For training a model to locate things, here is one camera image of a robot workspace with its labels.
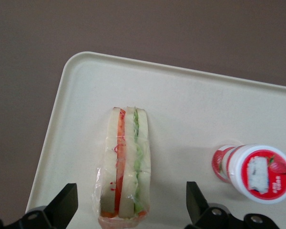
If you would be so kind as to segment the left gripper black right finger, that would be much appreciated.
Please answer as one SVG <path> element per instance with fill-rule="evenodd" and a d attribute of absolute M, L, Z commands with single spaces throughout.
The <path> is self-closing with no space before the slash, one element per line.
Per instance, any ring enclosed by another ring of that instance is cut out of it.
<path fill-rule="evenodd" d="M 187 229 L 277 229 L 274 221 L 262 214 L 246 214 L 243 219 L 234 217 L 222 204 L 208 203 L 198 184 L 186 183 L 186 207 L 191 219 Z"/>

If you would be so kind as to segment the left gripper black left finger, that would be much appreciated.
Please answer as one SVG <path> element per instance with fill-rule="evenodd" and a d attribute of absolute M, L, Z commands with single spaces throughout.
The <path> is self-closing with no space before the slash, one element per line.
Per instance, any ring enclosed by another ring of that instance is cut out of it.
<path fill-rule="evenodd" d="M 77 209 L 77 184 L 68 183 L 44 209 L 28 212 L 9 225 L 0 219 L 0 229 L 65 229 Z"/>

